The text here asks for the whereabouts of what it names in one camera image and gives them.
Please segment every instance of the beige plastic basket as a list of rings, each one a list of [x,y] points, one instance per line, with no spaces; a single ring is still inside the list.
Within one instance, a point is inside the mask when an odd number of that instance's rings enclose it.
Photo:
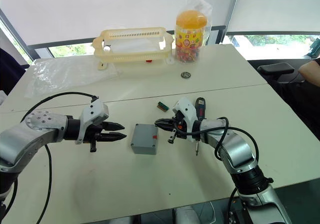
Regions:
[[[133,52],[133,53],[113,53],[104,51],[103,41],[108,43],[109,40],[115,39],[135,39],[135,38],[154,38],[164,37],[165,48],[158,51]],[[172,54],[173,37],[166,32],[163,27],[155,28],[128,28],[128,29],[107,29],[101,32],[98,38],[95,38],[92,45],[94,55],[98,57],[102,63],[108,62],[130,62],[143,60],[166,59]]]

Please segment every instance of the person's arm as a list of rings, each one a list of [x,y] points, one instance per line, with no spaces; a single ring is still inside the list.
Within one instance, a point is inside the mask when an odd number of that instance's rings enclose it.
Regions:
[[[320,87],[320,58],[302,65],[299,73],[306,81]]]

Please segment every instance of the white table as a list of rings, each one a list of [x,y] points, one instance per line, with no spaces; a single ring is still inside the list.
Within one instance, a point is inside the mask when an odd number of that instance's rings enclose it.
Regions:
[[[172,107],[183,96],[191,102],[204,97],[208,118],[226,116],[232,126],[251,133],[259,146],[259,166],[274,179],[275,188],[320,177],[319,141],[267,84],[115,101],[107,103],[108,120],[123,124],[127,138],[98,143],[96,153],[89,152],[88,144],[76,146],[72,141],[49,145],[53,182],[42,223],[86,223],[228,197],[234,184],[206,144],[200,144],[196,157],[194,144],[179,139],[169,144],[170,132],[159,130],[155,156],[131,150],[135,123],[171,117],[172,111],[160,111],[157,103]],[[77,117],[84,107],[50,111]],[[0,131],[17,124],[23,114],[0,114]],[[15,203],[3,223],[35,223],[47,188],[48,157],[42,148],[20,174]]]
[[[197,63],[176,62],[168,65],[165,61],[154,60],[152,63],[117,63],[116,66],[123,71],[119,77],[72,88],[69,91],[98,95],[102,101],[111,102],[266,83],[231,44],[204,47]],[[29,68],[15,86],[0,107],[0,113],[26,111],[38,101],[52,95],[24,98],[27,85],[32,78],[32,70]],[[180,75],[184,71],[191,73],[190,79],[181,78]],[[86,97],[73,95],[72,98],[59,97],[51,100],[43,104],[42,108],[85,103]]]

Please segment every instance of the plastic jar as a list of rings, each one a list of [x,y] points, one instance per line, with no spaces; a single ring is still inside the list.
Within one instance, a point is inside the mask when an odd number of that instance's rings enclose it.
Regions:
[[[204,39],[206,16],[197,10],[187,10],[176,18],[175,55],[179,61],[194,62]]]

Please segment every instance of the plastic bag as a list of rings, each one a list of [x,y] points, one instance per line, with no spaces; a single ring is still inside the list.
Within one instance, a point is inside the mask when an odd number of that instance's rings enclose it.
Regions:
[[[196,61],[211,31],[212,6],[204,0],[186,0],[175,26],[175,53],[182,62]]]
[[[107,69],[98,70],[99,60],[93,55],[72,56],[35,62],[30,66],[33,74],[25,97],[41,96],[72,87],[88,85],[119,76],[113,63]]]

